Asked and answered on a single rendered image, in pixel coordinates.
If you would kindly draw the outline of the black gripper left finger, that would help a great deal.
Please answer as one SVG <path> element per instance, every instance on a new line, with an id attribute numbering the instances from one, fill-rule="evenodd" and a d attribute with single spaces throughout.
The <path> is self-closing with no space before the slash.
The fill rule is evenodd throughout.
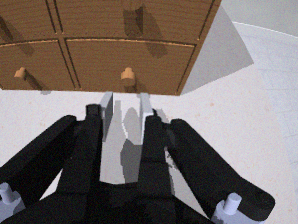
<path id="1" fill-rule="evenodd" d="M 0 167 L 0 223 L 39 201 L 62 170 L 45 219 L 89 224 L 92 182 L 100 181 L 112 116 L 113 92 L 106 91 L 99 104 L 86 105 L 84 120 L 61 117 Z"/>

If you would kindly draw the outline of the brown wooden chest of drawers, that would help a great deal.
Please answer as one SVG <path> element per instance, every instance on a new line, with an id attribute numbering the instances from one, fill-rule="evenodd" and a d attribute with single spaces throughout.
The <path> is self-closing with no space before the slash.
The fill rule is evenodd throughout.
<path id="1" fill-rule="evenodd" d="M 185 83 L 191 73 L 191 70 L 196 62 L 196 59 L 200 53 L 200 50 L 204 44 L 204 41 L 207 37 L 207 34 L 210 30 L 210 27 L 213 23 L 213 20 L 216 16 L 218 8 L 221 4 L 222 0 L 212 0 L 210 5 L 209 11 L 205 18 L 204 24 L 200 31 L 197 40 L 194 39 L 187 39 L 187 38 L 179 38 L 179 37 L 170 37 L 170 36 L 160 36 L 160 35 L 148 35 L 148 34 L 131 34 L 131 33 L 64 33 L 63 27 L 61 24 L 56 0 L 47 0 L 48 5 L 50 8 L 50 12 L 52 15 L 52 19 L 54 22 L 54 26 L 56 29 L 55 34 L 47 34 L 47 35 L 35 35 L 35 36 L 26 36 L 26 37 L 17 37 L 17 38 L 10 38 L 10 39 L 3 39 L 0 40 L 1 43 L 8 43 L 8 42 L 16 42 L 16 41 L 25 41 L 25 40 L 35 40 L 35 39 L 47 39 L 47 38 L 58 38 L 65 60 L 67 62 L 70 74 L 72 76 L 73 82 L 75 84 L 75 89 L 33 89 L 33 88 L 3 88 L 0 84 L 0 88 L 2 90 L 40 90 L 40 91 L 80 91 L 80 92 L 113 92 L 113 93 L 130 93 L 130 94 L 140 94 L 140 92 L 132 92 L 132 91 L 110 91 L 110 90 L 83 90 L 80 86 L 73 61 L 69 52 L 69 48 L 67 45 L 67 38 L 68 37 L 124 37 L 124 38 L 143 38 L 143 39 L 156 39 L 156 40 L 167 40 L 167 41 L 177 41 L 177 42 L 185 42 L 185 43 L 193 43 L 194 49 L 191 54 L 191 57 L 188 61 L 184 74 L 181 78 L 180 84 L 178 89 L 176 90 L 175 94 L 169 93 L 152 93 L 152 92 L 141 92 L 141 93 L 148 93 L 150 95 L 167 95 L 167 96 L 180 96 Z"/>

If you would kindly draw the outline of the brown wooden drawer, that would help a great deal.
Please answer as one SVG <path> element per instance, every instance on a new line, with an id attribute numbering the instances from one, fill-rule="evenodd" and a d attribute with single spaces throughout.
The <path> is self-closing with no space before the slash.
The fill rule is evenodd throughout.
<path id="1" fill-rule="evenodd" d="M 0 44 L 0 84 L 3 88 L 75 89 L 58 38 Z"/>
<path id="2" fill-rule="evenodd" d="M 55 33 L 47 0 L 0 0 L 0 40 Z"/>
<path id="3" fill-rule="evenodd" d="M 56 0 L 64 33 L 131 33 L 194 40 L 198 39 L 211 3 L 212 0 Z"/>
<path id="4" fill-rule="evenodd" d="M 194 49 L 193 43 L 143 38 L 68 37 L 66 42 L 83 90 L 175 94 Z"/>

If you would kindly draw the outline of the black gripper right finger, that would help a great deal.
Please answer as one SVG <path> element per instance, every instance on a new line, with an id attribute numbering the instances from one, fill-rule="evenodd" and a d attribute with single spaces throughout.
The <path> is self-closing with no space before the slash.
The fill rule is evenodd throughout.
<path id="1" fill-rule="evenodd" d="M 264 224 L 273 196 L 242 178 L 185 120 L 162 122 L 148 93 L 140 95 L 143 144 L 133 224 L 176 224 L 165 147 L 212 222 Z"/>

